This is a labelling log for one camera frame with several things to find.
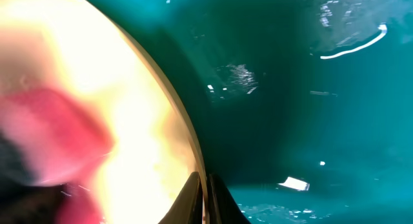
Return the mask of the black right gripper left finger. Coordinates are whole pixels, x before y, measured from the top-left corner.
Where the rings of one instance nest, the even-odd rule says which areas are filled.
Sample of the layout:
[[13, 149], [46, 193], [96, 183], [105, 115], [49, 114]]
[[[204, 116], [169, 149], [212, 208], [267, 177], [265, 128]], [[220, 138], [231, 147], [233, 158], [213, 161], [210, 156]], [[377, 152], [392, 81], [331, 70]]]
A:
[[203, 190], [198, 172], [193, 172], [159, 224], [202, 224]]

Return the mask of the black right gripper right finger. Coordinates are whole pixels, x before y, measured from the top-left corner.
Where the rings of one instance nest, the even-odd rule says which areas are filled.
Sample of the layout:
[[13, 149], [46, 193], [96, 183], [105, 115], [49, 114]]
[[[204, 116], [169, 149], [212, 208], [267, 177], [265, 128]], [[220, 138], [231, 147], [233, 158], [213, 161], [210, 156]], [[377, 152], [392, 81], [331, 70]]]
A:
[[251, 224], [217, 174], [208, 176], [207, 190], [210, 224]]

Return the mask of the yellow-green plate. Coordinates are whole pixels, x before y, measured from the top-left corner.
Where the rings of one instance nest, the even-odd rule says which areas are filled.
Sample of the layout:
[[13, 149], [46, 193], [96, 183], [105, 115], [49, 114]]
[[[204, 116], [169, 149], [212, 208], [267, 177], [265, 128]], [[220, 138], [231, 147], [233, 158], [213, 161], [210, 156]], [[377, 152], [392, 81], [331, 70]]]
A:
[[47, 88], [115, 144], [96, 172], [108, 223], [159, 223], [193, 172], [199, 142], [173, 86], [144, 49], [86, 0], [1, 0], [1, 98]]

